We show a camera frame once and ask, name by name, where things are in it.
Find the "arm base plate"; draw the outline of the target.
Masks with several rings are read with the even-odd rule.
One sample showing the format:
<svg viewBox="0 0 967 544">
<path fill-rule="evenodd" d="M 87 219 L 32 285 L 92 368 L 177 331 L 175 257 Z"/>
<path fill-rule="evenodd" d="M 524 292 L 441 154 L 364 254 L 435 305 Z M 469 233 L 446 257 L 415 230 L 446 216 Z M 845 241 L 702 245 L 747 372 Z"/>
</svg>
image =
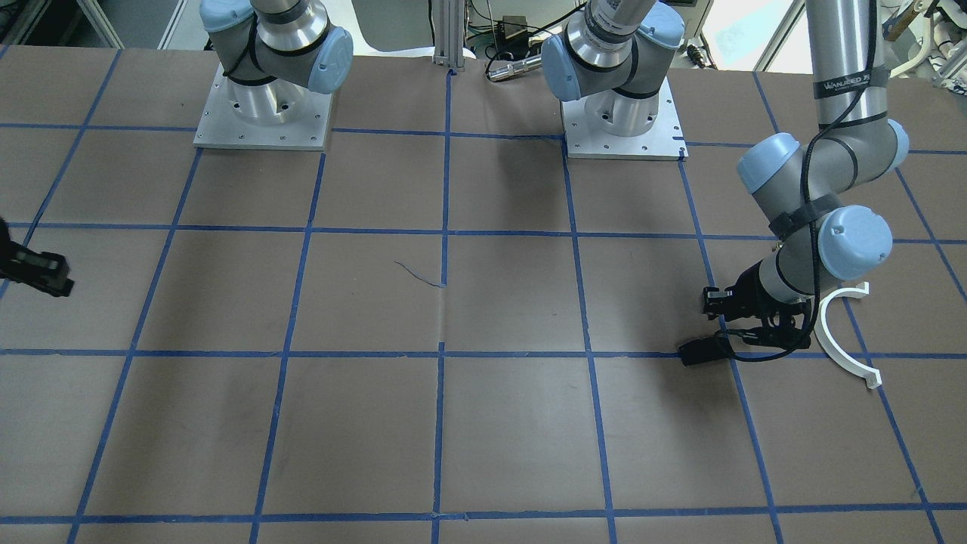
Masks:
<svg viewBox="0 0 967 544">
<path fill-rule="evenodd" d="M 194 145 L 224 150 L 326 149 L 334 97 L 277 79 L 246 86 L 215 78 L 196 129 Z"/>
<path fill-rule="evenodd" d="M 561 104 L 567 155 L 577 159 L 686 159 L 686 138 L 668 79 L 638 100 L 604 91 Z"/>
</svg>

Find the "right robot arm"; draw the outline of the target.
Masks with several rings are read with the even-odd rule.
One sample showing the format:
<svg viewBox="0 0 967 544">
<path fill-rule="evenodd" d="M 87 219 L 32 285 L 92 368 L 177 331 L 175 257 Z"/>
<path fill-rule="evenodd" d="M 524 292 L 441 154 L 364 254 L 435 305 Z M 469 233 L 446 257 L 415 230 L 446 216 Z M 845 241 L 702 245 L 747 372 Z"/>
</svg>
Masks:
<svg viewBox="0 0 967 544">
<path fill-rule="evenodd" d="M 203 1 L 220 59 L 197 146 L 322 150 L 332 96 L 348 78 L 352 35 L 321 1 Z"/>
</svg>

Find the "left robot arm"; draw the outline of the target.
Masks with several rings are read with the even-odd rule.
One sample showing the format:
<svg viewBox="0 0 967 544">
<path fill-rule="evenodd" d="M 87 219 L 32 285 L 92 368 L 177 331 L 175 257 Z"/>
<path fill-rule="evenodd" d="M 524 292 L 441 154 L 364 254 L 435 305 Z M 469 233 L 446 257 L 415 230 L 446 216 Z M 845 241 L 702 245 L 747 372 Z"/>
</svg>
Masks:
<svg viewBox="0 0 967 544">
<path fill-rule="evenodd" d="M 904 127 L 888 117 L 890 70 L 874 1 L 808 1 L 817 134 L 801 144 L 776 133 L 745 152 L 737 172 L 769 221 L 780 248 L 747 268 L 729 288 L 703 290 L 703 313 L 749 329 L 725 329 L 681 345 L 687 365 L 735 355 L 733 338 L 805 349 L 823 290 L 859 279 L 891 254 L 887 221 L 866 206 L 846 206 L 846 190 L 902 164 L 910 148 Z M 590 1 L 567 15 L 565 28 L 541 47 L 545 81 L 561 102 L 586 99 L 612 134 L 618 107 L 653 107 L 684 21 L 659 1 Z"/>
</svg>

